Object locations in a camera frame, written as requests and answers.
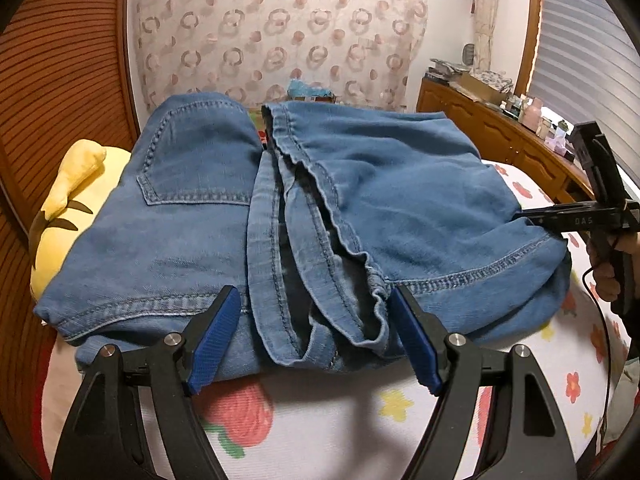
blue textured pad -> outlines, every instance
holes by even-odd
[[[240,307],[240,293],[234,287],[193,353],[193,368],[187,381],[191,395],[213,382],[231,336],[238,327]]]
[[[397,288],[391,292],[387,308],[400,336],[404,351],[414,368],[415,377],[432,395],[440,394],[443,383],[438,375],[436,352],[422,326]]]

striped roller shade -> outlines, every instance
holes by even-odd
[[[605,0],[543,0],[529,95],[571,123],[597,120],[640,184],[640,57]]]

wooden dresser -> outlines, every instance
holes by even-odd
[[[549,150],[518,122],[454,89],[423,79],[416,110],[446,113],[478,147],[482,158],[524,171],[554,202],[593,200],[584,172]]]

denim fabric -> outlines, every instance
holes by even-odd
[[[402,355],[386,317],[407,285],[452,331],[488,340],[559,308],[562,238],[526,219],[442,114],[288,102],[248,115],[220,94],[152,115],[118,187],[36,313],[84,365],[180,331],[235,285],[242,314],[216,378],[269,365],[357,370]]]

silver bolt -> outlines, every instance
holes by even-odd
[[[100,355],[102,357],[111,357],[116,353],[116,347],[114,345],[105,345],[100,348]]]
[[[453,346],[463,346],[466,343],[466,337],[462,334],[451,334],[449,335],[449,342]]]
[[[177,332],[171,332],[170,334],[164,336],[165,345],[176,346],[180,344],[180,341],[182,341],[182,336]]]
[[[531,350],[528,346],[524,345],[516,345],[513,348],[513,351],[516,352],[520,357],[529,357],[531,355]]]

